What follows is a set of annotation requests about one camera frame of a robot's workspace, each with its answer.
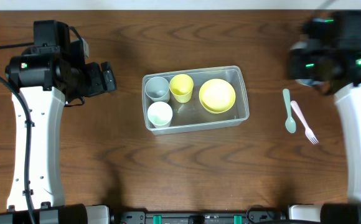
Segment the grey plastic cup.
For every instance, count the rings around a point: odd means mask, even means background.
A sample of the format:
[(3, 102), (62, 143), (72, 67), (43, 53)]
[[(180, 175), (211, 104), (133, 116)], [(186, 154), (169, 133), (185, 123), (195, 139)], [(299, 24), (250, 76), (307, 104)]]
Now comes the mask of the grey plastic cup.
[(150, 78), (145, 85), (145, 93), (153, 102), (170, 100), (169, 82), (163, 77)]

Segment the white plastic cup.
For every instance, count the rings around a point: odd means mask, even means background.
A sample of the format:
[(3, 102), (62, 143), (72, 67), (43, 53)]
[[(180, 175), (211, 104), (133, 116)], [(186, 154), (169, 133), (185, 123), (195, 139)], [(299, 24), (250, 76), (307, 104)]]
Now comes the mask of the white plastic cup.
[(173, 111), (168, 103), (158, 101), (148, 108), (148, 120), (155, 128), (167, 128), (171, 125)]

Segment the pale green plastic spoon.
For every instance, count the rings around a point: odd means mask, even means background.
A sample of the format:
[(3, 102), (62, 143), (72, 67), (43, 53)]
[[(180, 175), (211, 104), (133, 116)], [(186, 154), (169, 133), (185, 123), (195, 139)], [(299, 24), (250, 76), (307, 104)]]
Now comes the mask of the pale green plastic spoon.
[(285, 121), (285, 127), (287, 129), (287, 131), (291, 134), (296, 132), (296, 123), (295, 120), (292, 117), (292, 112), (291, 112), (291, 96), (290, 96), (290, 91), (285, 88), (283, 90), (283, 99), (284, 99), (284, 105), (286, 107), (286, 113), (287, 113), (287, 118)]

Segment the pink plastic fork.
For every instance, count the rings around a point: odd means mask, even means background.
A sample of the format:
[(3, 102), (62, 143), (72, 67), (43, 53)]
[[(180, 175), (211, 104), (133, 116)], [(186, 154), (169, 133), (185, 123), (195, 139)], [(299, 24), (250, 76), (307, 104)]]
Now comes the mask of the pink plastic fork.
[(308, 140), (312, 143), (312, 144), (318, 144), (319, 141), (317, 140), (316, 136), (314, 135), (312, 129), (309, 127), (298, 103), (296, 101), (291, 101), (291, 107), (294, 110), (295, 114), (297, 115), (297, 117), (300, 119), (302, 125), (305, 128), (305, 135), (308, 138)]

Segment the clear plastic container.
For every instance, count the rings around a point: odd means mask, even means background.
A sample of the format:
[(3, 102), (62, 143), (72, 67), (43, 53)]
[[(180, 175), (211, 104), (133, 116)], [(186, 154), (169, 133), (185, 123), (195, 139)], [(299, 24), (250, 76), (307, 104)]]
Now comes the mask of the clear plastic container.
[[(170, 81), (178, 74), (186, 74), (193, 79), (194, 91), (192, 93), (192, 98), (186, 103), (179, 103), (171, 96), (169, 100), (169, 105), (173, 111), (171, 124), (166, 128), (157, 128), (148, 119), (148, 108), (153, 104), (153, 100), (147, 96), (145, 86), (153, 77), (164, 77), (167, 81)], [(225, 80), (235, 89), (235, 104), (224, 113), (209, 113), (199, 101), (200, 87), (206, 81), (213, 78)], [(155, 135), (238, 126), (250, 116), (245, 82), (240, 68), (236, 65), (145, 75), (142, 80), (142, 102), (146, 128)]]

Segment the yellow plastic cup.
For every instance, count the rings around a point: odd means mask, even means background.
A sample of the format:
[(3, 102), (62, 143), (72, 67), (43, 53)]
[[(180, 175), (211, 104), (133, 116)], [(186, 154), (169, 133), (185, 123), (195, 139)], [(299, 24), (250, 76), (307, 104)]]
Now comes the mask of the yellow plastic cup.
[(186, 74), (174, 76), (169, 83), (169, 89), (179, 103), (187, 103), (192, 97), (193, 79)]

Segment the yellow plastic bowl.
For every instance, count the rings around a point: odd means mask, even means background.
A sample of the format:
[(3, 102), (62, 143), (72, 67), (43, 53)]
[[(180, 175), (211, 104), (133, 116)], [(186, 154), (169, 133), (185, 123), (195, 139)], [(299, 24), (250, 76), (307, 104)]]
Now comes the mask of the yellow plastic bowl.
[(199, 101), (209, 113), (224, 113), (235, 104), (235, 89), (229, 82), (214, 78), (206, 81), (200, 87)]

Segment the white bowl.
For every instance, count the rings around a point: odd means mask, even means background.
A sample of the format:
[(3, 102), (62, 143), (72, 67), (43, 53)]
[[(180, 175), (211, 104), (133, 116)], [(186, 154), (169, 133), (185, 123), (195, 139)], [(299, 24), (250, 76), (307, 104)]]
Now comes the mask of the white bowl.
[(316, 85), (322, 84), (320, 81), (312, 80), (312, 79), (297, 79), (296, 82), (300, 85), (308, 86), (313, 88)]

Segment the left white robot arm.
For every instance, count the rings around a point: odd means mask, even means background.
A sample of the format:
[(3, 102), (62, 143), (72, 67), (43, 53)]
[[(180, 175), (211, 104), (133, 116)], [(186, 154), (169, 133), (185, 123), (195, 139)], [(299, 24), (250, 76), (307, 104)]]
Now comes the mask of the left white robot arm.
[(7, 210), (0, 223), (109, 223), (106, 205), (67, 205), (60, 174), (60, 123), (72, 100), (115, 91), (109, 62), (82, 56), (16, 56), (4, 84), (12, 91), (16, 155)]

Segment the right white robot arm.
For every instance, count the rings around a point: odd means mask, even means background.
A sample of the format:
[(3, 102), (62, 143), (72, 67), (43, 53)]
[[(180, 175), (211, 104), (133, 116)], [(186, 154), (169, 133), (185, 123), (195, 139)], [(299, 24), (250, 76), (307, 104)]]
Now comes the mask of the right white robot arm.
[(298, 42), (290, 49), (289, 76), (316, 87), (331, 83), (347, 157), (347, 203), (292, 205), (291, 223), (361, 223), (361, 50), (313, 48)]

